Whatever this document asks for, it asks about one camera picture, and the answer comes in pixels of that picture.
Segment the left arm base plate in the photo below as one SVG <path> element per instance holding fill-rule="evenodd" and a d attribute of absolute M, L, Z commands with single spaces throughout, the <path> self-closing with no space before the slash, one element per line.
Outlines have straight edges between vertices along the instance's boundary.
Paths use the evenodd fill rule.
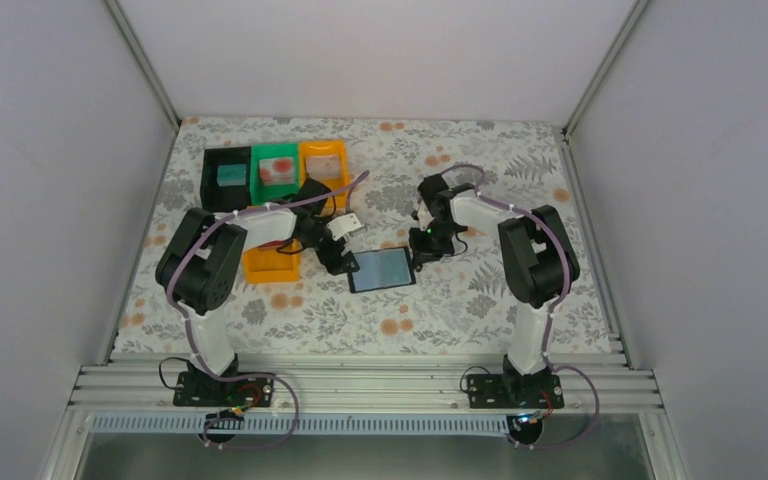
<path fill-rule="evenodd" d="M 269 407 L 274 381 L 246 377 L 218 382 L 199 370 L 178 375 L 172 403 L 176 407 Z"/>

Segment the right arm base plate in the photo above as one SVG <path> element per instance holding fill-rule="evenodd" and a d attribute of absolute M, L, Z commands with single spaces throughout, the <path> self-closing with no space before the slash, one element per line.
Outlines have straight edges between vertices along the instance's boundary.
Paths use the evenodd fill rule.
<path fill-rule="evenodd" d="M 510 376 L 470 374 L 466 392 L 471 409 L 562 409 L 560 378 L 554 374 Z"/>

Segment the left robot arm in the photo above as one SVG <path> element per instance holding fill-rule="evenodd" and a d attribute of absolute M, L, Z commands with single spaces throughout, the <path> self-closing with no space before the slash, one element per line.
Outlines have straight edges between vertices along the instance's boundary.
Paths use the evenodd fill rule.
<path fill-rule="evenodd" d="M 270 243 L 294 242 L 317 256 L 331 275 L 348 275 L 359 264 L 346 246 L 354 217 L 347 206 L 322 214 L 339 196 L 351 197 L 367 177 L 362 172 L 344 187 L 329 190 L 308 179 L 288 199 L 216 215 L 188 210 L 158 263 L 155 279 L 169 305 L 181 316 L 191 364 L 216 381 L 235 380 L 236 353 L 227 337 L 224 306 L 244 253 Z"/>

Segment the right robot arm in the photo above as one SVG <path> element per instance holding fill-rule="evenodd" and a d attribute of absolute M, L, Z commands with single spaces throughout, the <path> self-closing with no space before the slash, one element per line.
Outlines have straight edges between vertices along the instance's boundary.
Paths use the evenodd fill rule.
<path fill-rule="evenodd" d="M 518 301 L 513 337 L 503 371 L 523 383 L 552 370 L 548 354 L 553 313 L 578 279 L 580 267 L 556 209 L 531 211 L 492 199 L 465 183 L 447 184 L 441 174 L 424 178 L 418 188 L 409 230 L 411 268 L 453 256 L 455 237 L 472 228 L 494 239 L 504 279 Z"/>

